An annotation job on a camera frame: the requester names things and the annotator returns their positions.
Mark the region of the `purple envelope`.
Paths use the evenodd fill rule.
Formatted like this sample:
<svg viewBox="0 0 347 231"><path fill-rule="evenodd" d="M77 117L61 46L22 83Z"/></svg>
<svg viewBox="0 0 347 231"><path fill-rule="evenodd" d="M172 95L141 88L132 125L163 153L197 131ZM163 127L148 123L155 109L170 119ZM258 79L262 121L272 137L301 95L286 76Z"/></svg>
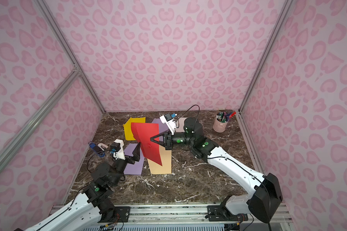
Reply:
<svg viewBox="0 0 347 231"><path fill-rule="evenodd" d="M124 148L124 154L125 156L133 156L133 150L136 148L137 143L130 143L127 145L126 148ZM127 164L126 168L124 170L125 175L141 175L142 169L144 165L144 156L142 151L140 150L140 160L135 162L134 164Z"/></svg>
<svg viewBox="0 0 347 231"><path fill-rule="evenodd" d="M153 130L151 132L152 136L158 135L162 132L166 132L168 130L168 126L161 122L159 118L155 118L152 121L152 124L155 124L153 126Z"/></svg>

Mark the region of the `red envelope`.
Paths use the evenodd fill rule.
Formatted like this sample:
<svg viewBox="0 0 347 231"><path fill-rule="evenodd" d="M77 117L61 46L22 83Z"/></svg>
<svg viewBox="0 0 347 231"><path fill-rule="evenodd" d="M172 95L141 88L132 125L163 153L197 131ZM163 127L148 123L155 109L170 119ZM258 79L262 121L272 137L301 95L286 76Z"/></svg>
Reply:
<svg viewBox="0 0 347 231"><path fill-rule="evenodd" d="M132 123L131 130L134 138L140 142L140 147L145 158L162 165L159 145L150 140L159 134L159 125L156 123Z"/></svg>

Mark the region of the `beige envelope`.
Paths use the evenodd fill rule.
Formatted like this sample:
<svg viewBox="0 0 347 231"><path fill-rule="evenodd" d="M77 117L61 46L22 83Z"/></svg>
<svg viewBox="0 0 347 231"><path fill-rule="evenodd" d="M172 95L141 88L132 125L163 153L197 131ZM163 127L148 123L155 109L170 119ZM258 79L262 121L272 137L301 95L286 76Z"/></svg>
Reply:
<svg viewBox="0 0 347 231"><path fill-rule="evenodd" d="M162 165L159 165L151 160L148 161L150 173L153 175L163 175L172 173L172 151L165 150L164 147L159 146Z"/></svg>

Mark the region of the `yellow envelope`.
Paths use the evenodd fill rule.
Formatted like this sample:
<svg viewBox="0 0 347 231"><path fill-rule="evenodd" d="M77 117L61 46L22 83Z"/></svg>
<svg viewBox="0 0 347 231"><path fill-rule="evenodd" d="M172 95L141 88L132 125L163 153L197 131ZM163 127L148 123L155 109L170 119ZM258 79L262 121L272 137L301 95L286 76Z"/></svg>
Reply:
<svg viewBox="0 0 347 231"><path fill-rule="evenodd" d="M127 141L135 141L132 129L131 129L131 124L132 123L145 123L146 118L145 117L139 117L139 118L132 118L130 117L127 122L123 125L124 128L124 135L125 139Z"/></svg>

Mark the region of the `white envelope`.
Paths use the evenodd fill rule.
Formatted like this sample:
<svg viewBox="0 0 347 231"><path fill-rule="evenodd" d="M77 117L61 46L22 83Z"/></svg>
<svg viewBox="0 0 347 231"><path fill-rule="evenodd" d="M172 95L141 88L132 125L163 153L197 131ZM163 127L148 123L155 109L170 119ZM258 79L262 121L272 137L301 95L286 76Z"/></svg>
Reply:
<svg viewBox="0 0 347 231"><path fill-rule="evenodd" d="M185 126L185 120L186 119L187 119L186 117L181 117L177 120L176 129L175 129L176 132L184 132L185 131L184 126Z"/></svg>

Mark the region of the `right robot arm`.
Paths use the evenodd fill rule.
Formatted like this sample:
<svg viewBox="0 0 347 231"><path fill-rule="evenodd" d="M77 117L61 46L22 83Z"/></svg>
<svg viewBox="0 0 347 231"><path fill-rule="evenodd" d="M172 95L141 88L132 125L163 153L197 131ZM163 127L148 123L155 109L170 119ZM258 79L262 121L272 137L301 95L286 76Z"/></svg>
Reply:
<svg viewBox="0 0 347 231"><path fill-rule="evenodd" d="M250 214L263 223L271 222L283 201L279 180L275 175L264 175L233 158L219 144L205 137L201 123L194 117L184 120L183 132L177 132L172 114L165 114L160 120L167 125L168 130L152 136L151 142L166 150L187 146L196 158L218 168L247 192L243 196L227 196L218 206L208 206L209 221L243 222Z"/></svg>

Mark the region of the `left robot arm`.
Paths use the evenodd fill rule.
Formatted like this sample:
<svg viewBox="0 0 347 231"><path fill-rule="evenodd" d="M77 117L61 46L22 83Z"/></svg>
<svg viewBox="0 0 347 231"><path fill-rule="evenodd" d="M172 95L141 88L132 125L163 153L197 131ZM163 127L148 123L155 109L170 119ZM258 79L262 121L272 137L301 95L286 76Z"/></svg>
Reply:
<svg viewBox="0 0 347 231"><path fill-rule="evenodd" d="M115 206L110 196L112 188L125 178L126 166L140 160L140 144L137 144L132 156L124 154L121 140L109 146L90 142L89 146L95 155L111 154L113 163L99 164L91 171L92 180L78 191L72 201L30 227L30 231L81 231L99 222L104 223L99 230L112 231L117 225L124 226L129 221L131 208Z"/></svg>

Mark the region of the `blue stapler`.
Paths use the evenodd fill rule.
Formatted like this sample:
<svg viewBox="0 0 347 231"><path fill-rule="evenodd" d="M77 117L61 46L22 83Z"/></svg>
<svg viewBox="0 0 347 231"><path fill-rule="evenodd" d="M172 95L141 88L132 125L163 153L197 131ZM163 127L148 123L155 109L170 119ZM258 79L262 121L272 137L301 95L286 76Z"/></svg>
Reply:
<svg viewBox="0 0 347 231"><path fill-rule="evenodd" d="M106 150L108 149L108 146L103 143L96 144L92 141L89 143L89 147L98 155L99 157L104 157L106 154Z"/></svg>

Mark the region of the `pink pen cup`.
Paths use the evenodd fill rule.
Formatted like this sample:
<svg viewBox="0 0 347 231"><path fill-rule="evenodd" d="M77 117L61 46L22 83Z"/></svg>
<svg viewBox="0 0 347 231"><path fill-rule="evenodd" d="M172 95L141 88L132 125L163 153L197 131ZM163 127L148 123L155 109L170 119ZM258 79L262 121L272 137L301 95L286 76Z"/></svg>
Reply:
<svg viewBox="0 0 347 231"><path fill-rule="evenodd" d="M228 124L228 120L226 116L223 116L223 119L220 122L217 120L217 115L216 115L214 124L213 124L213 130L217 133L223 133L227 128L227 124Z"/></svg>

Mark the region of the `aluminium front rail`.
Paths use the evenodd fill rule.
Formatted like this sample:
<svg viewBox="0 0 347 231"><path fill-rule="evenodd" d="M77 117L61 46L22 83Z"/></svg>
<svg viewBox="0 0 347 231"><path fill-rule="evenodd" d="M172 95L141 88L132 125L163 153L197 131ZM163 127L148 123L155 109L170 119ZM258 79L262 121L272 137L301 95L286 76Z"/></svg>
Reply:
<svg viewBox="0 0 347 231"><path fill-rule="evenodd" d="M219 204L220 203L127 205L125 207L131 207L129 220L128 222L120 223L124 226L133 224L235 223L236 221L209 221L209 219L205 218L207 215L207 206ZM37 229L40 231L82 230L99 223L102 217L99 212L99 208L94 207L92 204L70 202L39 222ZM240 214L248 215L249 220L244 222L261 222L260 219L246 209L243 209Z"/></svg>

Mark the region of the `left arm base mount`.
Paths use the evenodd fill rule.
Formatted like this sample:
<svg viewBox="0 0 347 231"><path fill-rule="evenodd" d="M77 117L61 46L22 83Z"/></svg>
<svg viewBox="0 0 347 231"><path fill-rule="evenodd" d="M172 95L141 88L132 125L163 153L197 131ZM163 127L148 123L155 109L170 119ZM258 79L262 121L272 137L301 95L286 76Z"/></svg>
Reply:
<svg viewBox="0 0 347 231"><path fill-rule="evenodd" d="M99 214L102 215L99 223L128 222L129 220L131 207L116 207L109 198L100 202L97 207L100 210Z"/></svg>

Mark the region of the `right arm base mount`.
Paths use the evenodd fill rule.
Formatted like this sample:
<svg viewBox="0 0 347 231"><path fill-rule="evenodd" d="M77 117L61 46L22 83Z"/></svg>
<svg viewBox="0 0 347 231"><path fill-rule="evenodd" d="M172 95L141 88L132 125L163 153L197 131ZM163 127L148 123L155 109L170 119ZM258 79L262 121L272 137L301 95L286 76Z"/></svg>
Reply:
<svg viewBox="0 0 347 231"><path fill-rule="evenodd" d="M247 214L232 214L228 211L225 204L225 202L222 202L219 205L207 206L205 218L209 219L209 221L236 221L239 223L249 220Z"/></svg>

